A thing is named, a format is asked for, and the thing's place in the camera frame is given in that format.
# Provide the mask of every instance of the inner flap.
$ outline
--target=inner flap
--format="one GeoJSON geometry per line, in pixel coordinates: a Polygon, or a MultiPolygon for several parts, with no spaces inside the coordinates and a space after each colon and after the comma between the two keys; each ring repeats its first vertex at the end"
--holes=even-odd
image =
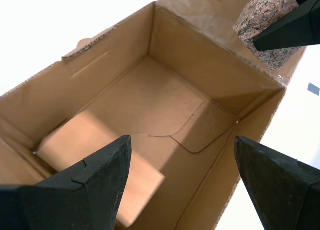
{"type": "Polygon", "coordinates": [[[159,137],[179,131],[202,103],[199,93],[146,57],[88,109],[122,135],[159,137]]]}

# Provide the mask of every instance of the granite rock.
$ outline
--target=granite rock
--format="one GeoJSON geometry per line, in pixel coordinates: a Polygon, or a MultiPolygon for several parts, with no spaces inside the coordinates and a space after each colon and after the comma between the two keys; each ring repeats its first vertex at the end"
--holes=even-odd
{"type": "Polygon", "coordinates": [[[233,27],[242,42],[272,70],[283,66],[300,47],[260,52],[256,49],[253,39],[297,7],[299,5],[296,0],[251,0],[233,27]]]}

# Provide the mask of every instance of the box flap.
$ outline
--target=box flap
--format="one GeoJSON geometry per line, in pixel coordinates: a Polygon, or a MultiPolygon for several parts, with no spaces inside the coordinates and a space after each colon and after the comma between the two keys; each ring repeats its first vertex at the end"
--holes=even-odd
{"type": "Polygon", "coordinates": [[[198,32],[234,52],[264,71],[276,81],[288,84],[305,50],[302,48],[277,71],[263,65],[242,43],[233,30],[244,7],[250,0],[158,0],[157,5],[185,19],[198,32]]]}

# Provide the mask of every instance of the cardboard box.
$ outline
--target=cardboard box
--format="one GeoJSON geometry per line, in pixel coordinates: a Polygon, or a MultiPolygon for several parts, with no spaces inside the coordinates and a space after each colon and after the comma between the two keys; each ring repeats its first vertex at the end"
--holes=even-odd
{"type": "MultiPolygon", "coordinates": [[[[84,111],[46,137],[36,154],[61,172],[120,137],[84,111]]],[[[156,168],[132,151],[129,176],[116,216],[118,227],[126,229],[136,221],[164,179],[156,168]]]]}
{"type": "MultiPolygon", "coordinates": [[[[239,16],[242,9],[225,1],[208,14],[239,16]]],[[[133,149],[166,177],[129,229],[212,230],[239,179],[235,136],[259,141],[286,92],[275,77],[282,70],[255,67],[253,56],[235,54],[222,34],[216,42],[184,20],[205,17],[197,9],[215,3],[190,5],[188,18],[152,3],[3,96],[1,175],[13,177],[0,176],[1,183],[34,184],[54,173],[32,151],[89,110],[131,135],[133,149]]],[[[293,73],[300,57],[286,71],[293,73]]]]}

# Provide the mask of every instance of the white surface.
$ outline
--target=white surface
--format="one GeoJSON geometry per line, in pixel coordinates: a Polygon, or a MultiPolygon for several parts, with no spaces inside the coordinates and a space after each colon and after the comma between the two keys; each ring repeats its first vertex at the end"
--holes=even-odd
{"type": "Polygon", "coordinates": [[[0,96],[156,0],[0,0],[0,96]]]}
{"type": "MultiPolygon", "coordinates": [[[[301,59],[261,143],[320,169],[320,97],[307,91],[320,87],[320,45],[309,46],[301,59]]],[[[216,230],[264,230],[241,181],[216,230]]]]}
{"type": "MultiPolygon", "coordinates": [[[[0,96],[155,0],[0,0],[0,96]]],[[[320,46],[309,47],[262,144],[320,168],[320,46]]],[[[218,230],[263,230],[240,183],[218,230]]]]}

